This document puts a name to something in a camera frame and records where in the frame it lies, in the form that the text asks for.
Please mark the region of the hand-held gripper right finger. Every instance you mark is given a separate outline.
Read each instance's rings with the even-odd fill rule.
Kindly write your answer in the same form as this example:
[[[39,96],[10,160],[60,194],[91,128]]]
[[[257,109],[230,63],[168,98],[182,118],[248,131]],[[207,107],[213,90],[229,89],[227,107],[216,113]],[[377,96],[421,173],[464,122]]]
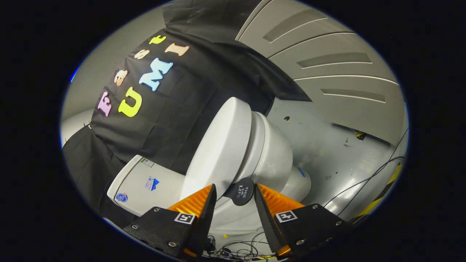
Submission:
[[[304,260],[352,231],[320,204],[304,205],[256,183],[254,200],[271,252],[278,260]]]

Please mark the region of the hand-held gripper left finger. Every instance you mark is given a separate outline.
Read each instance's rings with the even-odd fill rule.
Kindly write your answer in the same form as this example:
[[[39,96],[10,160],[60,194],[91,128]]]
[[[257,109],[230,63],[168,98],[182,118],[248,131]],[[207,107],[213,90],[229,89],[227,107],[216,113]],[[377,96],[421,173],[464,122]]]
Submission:
[[[216,196],[211,184],[171,207],[151,207],[123,232],[162,255],[198,260],[208,239]]]

